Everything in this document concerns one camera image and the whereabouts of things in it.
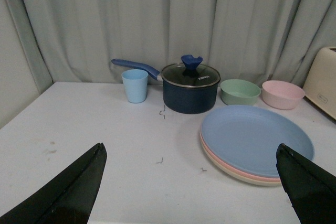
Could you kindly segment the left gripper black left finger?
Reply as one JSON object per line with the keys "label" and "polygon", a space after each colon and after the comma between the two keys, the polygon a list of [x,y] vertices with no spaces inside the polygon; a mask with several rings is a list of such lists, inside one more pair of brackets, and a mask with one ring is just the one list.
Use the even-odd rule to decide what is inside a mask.
{"label": "left gripper black left finger", "polygon": [[94,145],[29,198],[1,216],[1,223],[87,223],[96,201],[107,151]]}

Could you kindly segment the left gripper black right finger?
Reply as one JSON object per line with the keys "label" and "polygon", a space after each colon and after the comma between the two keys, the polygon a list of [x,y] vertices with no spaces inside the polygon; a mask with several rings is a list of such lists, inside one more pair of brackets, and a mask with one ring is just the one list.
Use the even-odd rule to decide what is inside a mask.
{"label": "left gripper black right finger", "polygon": [[335,223],[335,176],[285,144],[276,151],[282,186],[301,223]]}

